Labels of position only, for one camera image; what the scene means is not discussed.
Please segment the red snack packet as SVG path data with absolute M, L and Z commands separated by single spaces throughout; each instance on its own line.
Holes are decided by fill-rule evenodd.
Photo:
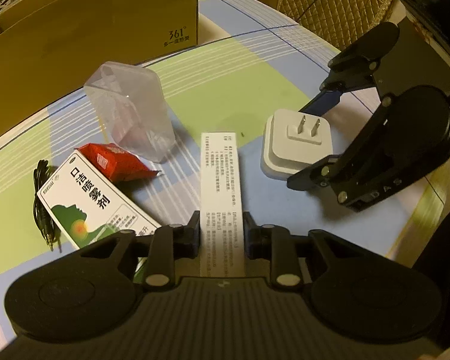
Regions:
M 136 155 L 113 143 L 88 143 L 79 147 L 78 151 L 114 184 L 152 179 L 159 174 L 159 171 L 143 164 Z

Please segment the quilted beige chair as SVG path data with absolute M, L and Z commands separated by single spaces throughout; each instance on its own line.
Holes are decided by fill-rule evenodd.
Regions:
M 339 50 L 386 21 L 394 0 L 279 0 L 279 10 Z

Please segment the green white spray box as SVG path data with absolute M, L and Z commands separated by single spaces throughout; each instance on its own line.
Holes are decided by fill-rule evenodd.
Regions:
M 66 158 L 37 195 L 61 233 L 76 249 L 121 230 L 147 236 L 160 227 L 78 150 Z

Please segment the clear plastic container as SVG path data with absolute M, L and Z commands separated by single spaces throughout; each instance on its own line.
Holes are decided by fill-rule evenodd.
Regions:
M 114 143 L 154 163 L 176 144 L 156 72 L 124 63 L 103 63 L 83 86 Z

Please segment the brown cardboard box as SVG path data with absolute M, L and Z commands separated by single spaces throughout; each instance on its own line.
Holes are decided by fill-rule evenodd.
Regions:
M 193 47 L 198 0 L 22 0 L 0 13 L 0 136 L 108 61 Z

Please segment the white power adapter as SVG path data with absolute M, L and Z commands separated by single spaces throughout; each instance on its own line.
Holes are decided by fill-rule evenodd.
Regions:
M 261 169 L 276 180 L 332 154 L 330 124 L 323 117 L 279 109 L 266 122 Z

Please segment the narrow white medicine box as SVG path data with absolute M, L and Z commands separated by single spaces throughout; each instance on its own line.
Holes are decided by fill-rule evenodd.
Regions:
M 200 274 L 245 276 L 245 235 L 235 133 L 201 134 Z

